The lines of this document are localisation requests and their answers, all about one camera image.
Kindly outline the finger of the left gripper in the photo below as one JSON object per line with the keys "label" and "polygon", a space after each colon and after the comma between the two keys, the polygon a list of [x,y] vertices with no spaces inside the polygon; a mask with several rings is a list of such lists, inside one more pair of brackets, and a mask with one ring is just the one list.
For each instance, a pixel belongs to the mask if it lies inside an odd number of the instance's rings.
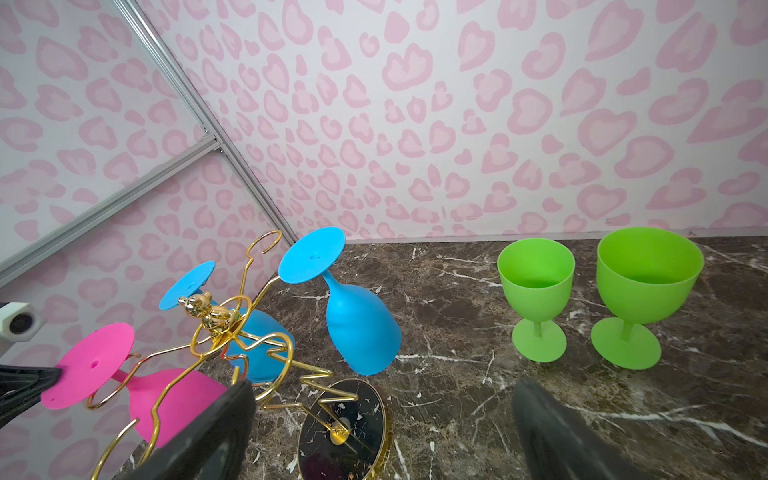
{"label": "finger of the left gripper", "polygon": [[0,427],[38,404],[42,393],[59,380],[62,370],[57,367],[0,367]]}

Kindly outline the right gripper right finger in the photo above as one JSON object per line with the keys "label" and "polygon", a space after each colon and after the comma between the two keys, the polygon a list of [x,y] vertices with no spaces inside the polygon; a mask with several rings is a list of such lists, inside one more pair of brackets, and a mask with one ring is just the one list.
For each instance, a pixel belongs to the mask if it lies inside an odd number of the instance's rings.
{"label": "right gripper right finger", "polygon": [[513,413],[533,479],[649,477],[530,378],[514,386]]}

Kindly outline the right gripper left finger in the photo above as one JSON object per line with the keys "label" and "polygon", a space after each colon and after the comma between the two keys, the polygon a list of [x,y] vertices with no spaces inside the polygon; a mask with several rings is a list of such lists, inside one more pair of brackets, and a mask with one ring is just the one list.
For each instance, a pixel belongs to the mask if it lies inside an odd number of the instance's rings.
{"label": "right gripper left finger", "polygon": [[236,479],[256,410],[252,385],[241,380],[160,452],[126,475],[138,480]]}

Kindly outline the pink wine glass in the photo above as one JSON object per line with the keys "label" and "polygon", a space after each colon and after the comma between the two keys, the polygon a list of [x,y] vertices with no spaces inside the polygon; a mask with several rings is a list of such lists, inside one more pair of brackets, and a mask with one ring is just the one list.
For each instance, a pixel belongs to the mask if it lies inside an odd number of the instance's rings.
{"label": "pink wine glass", "polygon": [[46,390],[41,400],[51,410],[69,408],[97,392],[108,380],[126,381],[130,392],[130,415],[138,421],[136,430],[146,441],[153,434],[151,408],[164,388],[183,375],[159,406],[159,437],[156,446],[164,447],[203,413],[227,388],[193,370],[162,370],[147,376],[133,376],[121,370],[132,352],[134,329],[125,323],[105,326],[77,343],[58,362],[62,374],[56,384]]}

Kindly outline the green wine glass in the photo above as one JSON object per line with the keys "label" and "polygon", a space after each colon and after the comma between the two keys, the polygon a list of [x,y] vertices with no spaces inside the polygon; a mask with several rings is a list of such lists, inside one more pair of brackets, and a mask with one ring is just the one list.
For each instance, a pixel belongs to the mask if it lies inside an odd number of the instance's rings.
{"label": "green wine glass", "polygon": [[575,258],[563,244],[546,238],[518,240],[497,259],[505,298],[520,316],[512,341],[525,358],[550,363],[567,348],[566,335],[554,319],[571,297]]}
{"label": "green wine glass", "polygon": [[662,354],[647,327],[677,312],[704,267],[704,256],[688,238],[652,227],[613,231],[597,247],[598,293],[612,315],[597,322],[590,339],[610,363],[646,370]]}

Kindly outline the green wine glass front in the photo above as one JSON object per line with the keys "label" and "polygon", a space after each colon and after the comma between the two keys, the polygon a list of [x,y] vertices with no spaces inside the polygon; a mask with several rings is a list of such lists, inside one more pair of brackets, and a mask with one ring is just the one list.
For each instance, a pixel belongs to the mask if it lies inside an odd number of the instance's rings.
{"label": "green wine glass front", "polygon": [[612,315],[597,322],[590,339],[610,363],[646,370],[662,354],[647,327],[677,312],[704,267],[704,256],[688,238],[652,227],[613,231],[597,247],[598,293]]}

